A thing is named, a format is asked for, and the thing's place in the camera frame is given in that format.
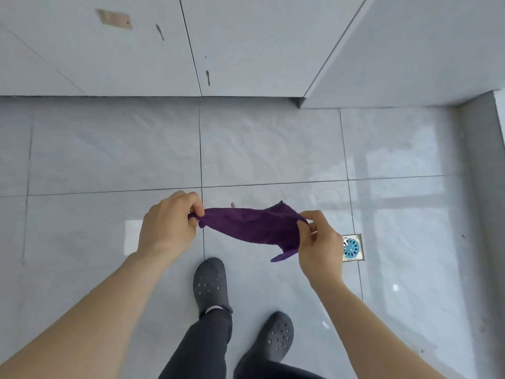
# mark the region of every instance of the white sock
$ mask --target white sock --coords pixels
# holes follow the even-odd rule
[[[212,306],[212,307],[207,308],[207,311],[205,313],[207,313],[207,312],[209,312],[211,310],[214,310],[214,309],[224,310],[224,308],[222,308],[221,306]]]

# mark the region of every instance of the foot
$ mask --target foot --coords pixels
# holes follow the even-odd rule
[[[228,302],[226,272],[221,259],[209,258],[198,266],[193,277],[193,293],[200,318],[212,306],[221,306],[233,313]]]
[[[294,327],[289,316],[281,311],[267,319],[252,347],[237,364],[234,377],[251,359],[267,359],[281,362],[293,344]]]

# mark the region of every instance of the glossy floor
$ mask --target glossy floor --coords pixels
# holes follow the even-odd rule
[[[143,214],[177,189],[207,207],[321,209],[361,233],[349,288],[449,378],[498,378],[502,334],[451,108],[298,110],[282,99],[0,100],[0,360],[136,249]],[[355,377],[297,256],[210,229],[156,287],[121,377],[156,378],[197,320],[193,272],[227,268],[228,377],[275,310],[294,321],[285,362]]]

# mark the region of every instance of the purple towel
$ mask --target purple towel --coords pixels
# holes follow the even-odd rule
[[[306,219],[284,202],[264,210],[215,208],[205,209],[205,216],[195,217],[201,228],[208,226],[241,241],[277,245],[279,254],[271,262],[283,261],[296,254],[300,246],[300,233],[296,222]]]

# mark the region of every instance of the pant leg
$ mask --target pant leg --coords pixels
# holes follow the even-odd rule
[[[244,365],[237,379],[324,379],[314,373],[287,364],[257,359]]]
[[[231,328],[228,311],[209,311],[186,332],[159,379],[225,379]]]

